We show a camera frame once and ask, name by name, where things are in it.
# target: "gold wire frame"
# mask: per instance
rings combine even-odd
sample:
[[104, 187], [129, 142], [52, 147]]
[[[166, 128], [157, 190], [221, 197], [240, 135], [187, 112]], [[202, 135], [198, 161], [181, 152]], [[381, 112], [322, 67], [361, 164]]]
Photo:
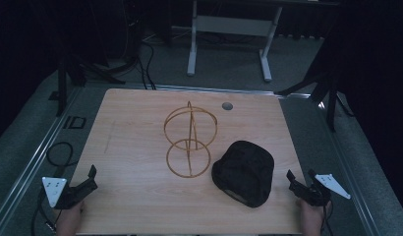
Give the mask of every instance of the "gold wire frame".
[[[195, 119], [195, 113], [197, 113], [197, 112], [208, 114], [214, 122], [214, 135], [207, 144], [204, 144], [198, 140], [198, 132], [197, 132], [197, 128], [196, 128], [196, 119]], [[187, 139], [182, 139], [177, 142], [173, 142], [167, 134], [167, 125], [175, 117], [186, 114], [186, 113], [190, 113], [189, 136]], [[192, 103], [189, 101], [187, 103], [187, 106], [175, 109], [167, 116], [167, 118], [165, 119], [165, 122], [164, 122], [164, 134], [165, 134], [165, 138], [171, 144], [171, 147], [167, 151], [167, 155], [166, 155], [167, 165], [168, 165], [168, 168], [171, 170], [171, 172], [173, 172], [175, 175], [178, 175], [183, 178], [195, 178], [195, 177], [202, 175], [207, 170], [208, 166], [210, 165], [210, 161], [211, 161], [210, 151], [208, 150], [207, 146], [209, 146], [214, 141], [214, 139], [216, 138], [216, 135], [217, 135], [217, 119], [212, 113], [210, 113], [202, 108], [193, 106]], [[178, 145], [180, 143], [184, 143], [184, 146], [180, 147]], [[189, 175], [180, 174], [172, 168], [170, 161], [169, 161], [169, 154], [170, 154], [170, 151], [172, 148], [178, 148], [178, 149], [186, 151], [187, 160], [188, 160], [188, 164], [189, 164], [189, 172], [190, 172]], [[196, 151], [196, 150], [200, 150], [200, 149], [206, 150], [206, 152], [208, 154], [208, 162], [207, 162], [206, 167], [200, 173], [193, 174], [190, 153], [191, 153], [191, 151]]]

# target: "dark curtain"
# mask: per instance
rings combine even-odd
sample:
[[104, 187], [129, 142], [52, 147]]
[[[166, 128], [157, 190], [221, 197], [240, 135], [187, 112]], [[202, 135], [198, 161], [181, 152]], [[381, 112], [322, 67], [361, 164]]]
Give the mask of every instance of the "dark curtain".
[[403, 206], [403, 1], [346, 4], [307, 77], [338, 78]]

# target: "black knit cap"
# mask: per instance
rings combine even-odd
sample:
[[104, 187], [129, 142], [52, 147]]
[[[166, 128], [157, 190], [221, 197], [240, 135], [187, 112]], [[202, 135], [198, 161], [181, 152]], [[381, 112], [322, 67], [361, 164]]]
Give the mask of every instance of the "black knit cap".
[[274, 159], [264, 148], [247, 141], [233, 143], [214, 162], [214, 184], [234, 200], [248, 207], [259, 207], [271, 192]]

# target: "table top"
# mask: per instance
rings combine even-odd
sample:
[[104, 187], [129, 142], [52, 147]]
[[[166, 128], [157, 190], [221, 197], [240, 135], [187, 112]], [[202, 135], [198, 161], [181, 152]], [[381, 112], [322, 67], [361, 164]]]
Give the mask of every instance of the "table top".
[[[217, 119], [217, 135], [207, 146], [211, 163], [196, 178], [175, 175], [166, 161], [171, 144], [164, 134], [165, 119], [189, 101]], [[224, 102], [233, 108], [223, 109]], [[214, 122], [204, 113], [196, 113], [195, 120], [198, 140], [207, 144], [214, 134]], [[169, 122], [165, 131], [173, 141], [186, 139], [187, 113]], [[212, 163], [239, 140], [265, 148], [275, 161], [271, 193], [258, 208], [236, 202], [211, 180]], [[170, 156], [181, 152], [185, 155], [185, 151], [173, 148]], [[205, 161], [205, 149], [192, 151], [194, 156]], [[175, 163], [174, 168], [186, 171], [180, 164], [187, 162]], [[300, 233], [300, 214], [286, 173], [291, 169], [299, 181], [304, 182], [304, 178], [278, 98], [273, 95], [110, 89], [97, 113], [72, 186], [85, 180], [92, 164], [97, 169], [98, 189], [86, 197], [80, 234]]]

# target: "white table leg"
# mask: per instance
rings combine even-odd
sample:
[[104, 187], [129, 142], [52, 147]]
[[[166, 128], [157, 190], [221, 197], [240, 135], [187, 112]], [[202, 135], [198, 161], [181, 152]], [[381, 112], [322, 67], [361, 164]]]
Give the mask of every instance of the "white table leg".
[[196, 44], [198, 25], [198, 1], [193, 1], [193, 19], [192, 19], [192, 47], [190, 48], [189, 65], [187, 67], [187, 75], [193, 76], [196, 70], [196, 56], [198, 46]]
[[271, 72], [269, 70], [269, 63], [268, 63], [268, 59], [266, 56], [268, 55], [269, 47], [271, 46], [272, 39], [274, 38], [275, 30], [277, 29], [277, 26], [278, 26], [278, 20], [279, 20], [279, 17], [281, 16], [281, 11], [282, 11], [282, 7], [278, 7], [277, 12], [274, 16], [274, 20], [272, 21], [271, 27], [269, 28], [266, 46], [264, 49], [261, 49], [259, 51], [259, 59], [260, 59], [260, 64], [262, 66], [263, 79], [266, 82], [270, 82], [272, 80]]

